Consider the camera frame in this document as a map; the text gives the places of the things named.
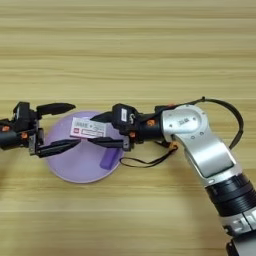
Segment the wood grain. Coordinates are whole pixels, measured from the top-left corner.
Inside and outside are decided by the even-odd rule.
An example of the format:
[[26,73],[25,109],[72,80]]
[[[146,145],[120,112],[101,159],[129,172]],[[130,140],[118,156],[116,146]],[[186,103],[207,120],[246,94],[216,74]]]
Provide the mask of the wood grain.
[[[0,116],[17,101],[156,104],[229,100],[246,132],[235,149],[256,182],[254,0],[0,0]],[[237,126],[202,105],[227,143]],[[61,117],[42,122],[46,130]],[[130,155],[153,159],[148,144]],[[2,256],[222,256],[229,240],[182,150],[148,170],[66,183],[23,150],[0,155]]]

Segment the black cable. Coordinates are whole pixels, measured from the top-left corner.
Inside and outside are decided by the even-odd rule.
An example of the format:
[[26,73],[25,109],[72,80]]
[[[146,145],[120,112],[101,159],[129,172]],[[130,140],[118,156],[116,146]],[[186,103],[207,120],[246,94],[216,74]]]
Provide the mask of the black cable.
[[238,144],[238,142],[241,140],[241,138],[243,136],[244,120],[243,120],[243,117],[242,117],[241,113],[238,111],[238,109],[235,106],[233,106],[232,104],[230,104],[226,101],[217,100],[217,99],[210,99],[210,98],[208,99],[208,98],[202,97],[201,99],[190,101],[190,102],[187,102],[187,103],[163,107],[160,110],[156,111],[154,114],[152,114],[150,116],[147,116],[146,118],[139,119],[139,121],[140,122],[146,122],[146,121],[148,121],[152,118],[155,118],[155,117],[159,116],[165,110],[172,110],[172,109],[175,109],[175,108],[177,108],[179,106],[183,106],[183,105],[196,105],[196,104],[201,103],[201,102],[212,102],[212,103],[216,103],[218,105],[221,105],[221,106],[225,107],[226,109],[228,109],[236,117],[238,125],[239,125],[239,129],[238,129],[238,132],[237,132],[236,136],[234,137],[234,139],[232,140],[232,142],[229,146],[230,149],[233,149]]
[[[239,125],[239,129],[238,129],[238,132],[237,132],[236,136],[234,137],[234,139],[232,140],[232,142],[229,146],[230,149],[233,149],[239,143],[239,141],[242,138],[242,135],[243,135],[243,132],[244,132],[244,120],[243,120],[243,117],[242,117],[241,113],[238,111],[238,109],[235,106],[233,106],[232,104],[230,104],[226,101],[217,100],[217,99],[208,99],[208,98],[202,97],[201,99],[191,101],[191,102],[187,102],[187,103],[184,103],[184,104],[163,107],[160,110],[156,111],[152,115],[147,115],[144,118],[141,117],[139,119],[139,121],[141,123],[146,122],[146,121],[148,121],[152,118],[155,118],[155,117],[159,116],[165,110],[172,110],[172,109],[175,109],[175,108],[177,108],[179,106],[182,106],[182,105],[196,105],[196,104],[201,103],[201,102],[212,102],[212,103],[221,105],[221,106],[225,107],[226,109],[228,109],[236,117],[238,125]],[[167,159],[170,155],[172,155],[177,149],[178,149],[178,147],[175,146],[174,149],[170,150],[164,156],[162,156],[160,158],[157,158],[157,159],[155,159],[153,161],[150,161],[150,162],[146,162],[146,161],[143,161],[143,160],[140,160],[140,159],[137,159],[137,158],[132,158],[132,157],[123,157],[123,158],[120,159],[120,163],[122,165],[125,165],[125,166],[128,166],[128,167],[150,168],[150,167],[153,167],[153,166],[156,166],[156,165],[162,163],[165,159]],[[138,163],[144,164],[145,166],[136,166],[136,165],[126,164],[126,163],[123,162],[123,160],[136,161]]]
[[239,125],[239,129],[238,129],[236,136],[234,137],[234,139],[232,140],[232,142],[229,146],[230,149],[233,149],[239,143],[239,141],[241,140],[243,133],[244,133],[244,119],[243,119],[241,113],[238,111],[238,109],[235,106],[233,106],[232,104],[230,104],[226,101],[216,100],[216,99],[208,99],[208,98],[203,97],[202,102],[212,102],[212,103],[219,104],[219,105],[227,108],[236,117],[236,120]]
[[[178,150],[178,147],[177,146],[174,146],[173,149],[169,150],[168,153],[166,153],[165,155],[153,160],[153,161],[150,161],[150,162],[146,162],[146,161],[143,161],[143,160],[140,160],[138,158],[133,158],[133,157],[122,157],[120,159],[120,163],[122,165],[125,165],[125,166],[128,166],[128,167],[135,167],[135,168],[150,168],[150,167],[154,167],[160,163],[162,163],[165,159],[167,159],[170,155],[172,155],[175,151]],[[141,163],[141,164],[144,164],[145,166],[140,166],[140,165],[130,165],[130,164],[126,164],[123,162],[123,160],[132,160],[132,161],[135,161],[135,162],[138,162],[138,163]]]

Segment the white label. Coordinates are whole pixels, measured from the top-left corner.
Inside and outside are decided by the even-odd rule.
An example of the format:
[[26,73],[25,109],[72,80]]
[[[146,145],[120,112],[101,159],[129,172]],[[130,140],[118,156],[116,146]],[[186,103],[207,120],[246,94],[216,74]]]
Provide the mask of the white label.
[[70,136],[81,139],[106,137],[106,124],[74,117]]
[[122,114],[121,114],[122,116],[121,116],[121,120],[123,121],[123,122],[127,122],[127,109],[125,109],[125,108],[122,108]]

